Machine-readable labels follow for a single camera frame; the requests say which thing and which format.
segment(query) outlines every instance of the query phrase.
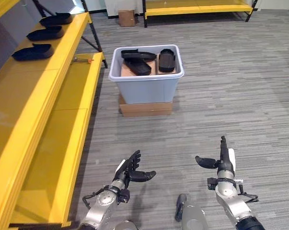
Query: cardboard box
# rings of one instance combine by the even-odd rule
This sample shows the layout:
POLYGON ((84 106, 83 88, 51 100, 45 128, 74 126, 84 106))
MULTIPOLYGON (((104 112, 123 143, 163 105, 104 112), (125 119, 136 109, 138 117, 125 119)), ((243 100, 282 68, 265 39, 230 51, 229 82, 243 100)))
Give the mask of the cardboard box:
POLYGON ((119 107, 124 117, 171 115, 173 103, 126 104, 120 95, 119 107))
MULTIPOLYGON (((152 68, 150 75, 155 75, 156 74, 156 61, 149 61, 147 64, 152 68)), ((135 76, 135 74, 128 68, 124 62, 122 64, 121 68, 121 77, 132 77, 135 76)))
POLYGON ((120 26, 135 26, 136 19, 134 10, 118 11, 118 14, 120 26))

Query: shelf leg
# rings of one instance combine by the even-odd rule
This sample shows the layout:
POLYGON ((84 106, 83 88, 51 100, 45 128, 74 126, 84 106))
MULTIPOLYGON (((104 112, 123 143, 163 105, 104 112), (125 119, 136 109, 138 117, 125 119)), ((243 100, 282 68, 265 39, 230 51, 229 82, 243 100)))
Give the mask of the shelf leg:
POLYGON ((148 27, 148 20, 147 20, 147 17, 145 16, 145 13, 146 13, 146 2, 145 2, 145 0, 142 0, 142 7, 143 7, 144 28, 147 28, 148 27))
POLYGON ((38 9, 40 15, 42 16, 42 18, 45 18, 46 14, 44 13, 43 8, 41 7, 39 1, 38 0, 33 0, 33 2, 35 4, 36 8, 38 9))
POLYGON ((250 17, 252 16, 252 13, 253 13, 253 11, 254 11, 254 8, 255 8, 257 2, 258 2, 258 0, 254 0, 254 2, 252 3, 252 11, 251 11, 250 14, 248 14, 248 16, 247 16, 247 18, 246 18, 246 20, 245 20, 246 23, 250 20, 250 17))
MULTIPOLYGON (((87 7, 87 4, 86 4, 86 1, 85 0, 81 0, 81 3, 83 5, 83 8, 85 10, 85 12, 88 12, 88 7, 87 7)), ((93 45, 91 42, 89 42, 87 39, 85 39, 84 37, 82 37, 83 40, 85 40, 88 44, 90 44, 93 48, 95 48, 97 51, 99 52, 102 52, 102 47, 101 47, 101 44, 100 44, 100 41, 98 40, 98 37, 97 37, 97 34, 96 34, 96 30, 94 28, 94 25, 92 23, 92 20, 91 22, 89 23, 89 26, 90 26, 90 29, 92 31, 92 34, 94 36, 94 39, 95 39, 95 42, 97 44, 97 47, 95 45, 93 45)), ((108 68, 108 65, 107 65, 107 62, 106 62, 106 59, 103 60, 103 63, 105 65, 105 68, 107 69, 108 68)))

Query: cardboard box on floor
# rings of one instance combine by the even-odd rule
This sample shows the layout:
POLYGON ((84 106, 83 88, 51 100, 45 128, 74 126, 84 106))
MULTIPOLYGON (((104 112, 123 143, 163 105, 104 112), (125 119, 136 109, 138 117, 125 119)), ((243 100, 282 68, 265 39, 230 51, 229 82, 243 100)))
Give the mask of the cardboard box on floor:
POLYGON ((122 95, 119 96, 119 107, 124 117, 171 115, 172 102, 126 104, 122 95))
POLYGON ((118 14, 120 26, 135 26, 136 20, 134 10, 118 11, 118 14))

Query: black metal frame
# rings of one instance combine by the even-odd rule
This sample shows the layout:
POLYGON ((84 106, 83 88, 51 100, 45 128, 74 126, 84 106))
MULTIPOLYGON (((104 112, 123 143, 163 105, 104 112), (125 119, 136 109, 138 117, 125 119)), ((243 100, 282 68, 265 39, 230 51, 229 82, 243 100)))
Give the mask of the black metal frame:
MULTIPOLYGON (((38 0, 33 0, 33 2, 34 2, 35 6, 37 7, 37 9, 38 9, 38 11, 39 11, 39 13, 41 14, 42 17, 46 17, 45 12, 49 13, 50 15, 55 15, 54 13, 52 13, 51 11, 49 11, 47 8, 45 8, 43 5, 41 5, 38 0)), ((88 12, 88 7, 87 7, 87 4, 86 4, 85 0, 81 0, 81 3, 82 3, 82 5, 83 5, 83 8, 84 8, 85 12, 88 12)), ((90 41, 89 41, 87 38, 85 38, 84 36, 81 36, 81 38, 82 38, 86 43, 88 43, 89 45, 91 45, 94 49, 96 49, 98 52, 102 52, 103 50, 102 50, 100 41, 99 41, 99 39, 98 39, 98 37, 97 37, 96 30, 95 30, 95 28, 94 28, 92 19, 91 19, 91 22, 89 23, 89 26, 90 26, 90 29, 91 29, 91 31, 92 31, 92 34, 93 34, 93 36, 94 36, 94 39, 95 39, 95 42, 96 42, 96 45, 97 45, 97 46, 95 46, 92 42, 90 42, 90 41)), ((107 64, 107 62, 106 62, 105 57, 104 57, 104 59, 103 59, 103 63, 104 63, 104 65, 105 65, 105 68, 107 69, 107 68, 108 68, 108 64, 107 64)))
POLYGON ((250 17, 251 17, 251 15, 252 15, 253 11, 254 11, 254 8, 255 8, 257 2, 258 2, 258 0, 254 0, 254 1, 253 1, 253 3, 252 3, 252 11, 251 11, 250 14, 247 13, 248 16, 247 16, 247 18, 245 19, 245 22, 246 22, 246 23, 250 20, 250 17))
MULTIPOLYGON (((245 13, 248 15, 247 18, 246 18, 246 20, 245 20, 246 23, 250 20, 250 18, 251 18, 251 16, 252 16, 252 13, 253 13, 253 11, 254 11, 254 8, 255 8, 255 6, 256 6, 256 4, 257 4, 257 2, 258 2, 258 0, 254 0, 254 1, 253 1, 251 13, 245 12, 245 13)), ((145 17, 145 14, 146 14, 146 0, 142 0, 142 6, 143 6, 144 28, 147 28, 147 27, 148 27, 148 20, 147 20, 146 17, 145 17)))
POLYGON ((142 0, 142 7, 143 7, 143 21, 144 21, 144 28, 148 27, 148 20, 145 18, 146 13, 146 1, 142 0))

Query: black shoe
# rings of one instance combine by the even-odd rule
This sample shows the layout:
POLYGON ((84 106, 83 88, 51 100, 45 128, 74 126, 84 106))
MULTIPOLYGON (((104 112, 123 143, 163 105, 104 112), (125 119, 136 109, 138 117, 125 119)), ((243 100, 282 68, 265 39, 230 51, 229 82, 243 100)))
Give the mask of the black shoe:
POLYGON ((31 41, 42 41, 57 39, 64 35, 62 26, 47 26, 46 29, 36 30, 27 35, 27 38, 31 41))
POLYGON ((160 72, 172 72, 175 68, 175 55, 170 49, 163 49, 159 54, 158 68, 160 72))
POLYGON ((156 54, 150 52, 139 52, 138 49, 122 50, 121 57, 126 58, 140 58, 145 61, 153 61, 156 59, 156 54))
POLYGON ((71 23, 73 20, 70 13, 56 13, 56 15, 42 18, 40 23, 43 26, 65 25, 71 23))
POLYGON ((17 61, 30 61, 46 59, 54 54, 54 49, 51 44, 33 44, 33 47, 24 48, 12 54, 12 57, 17 61))

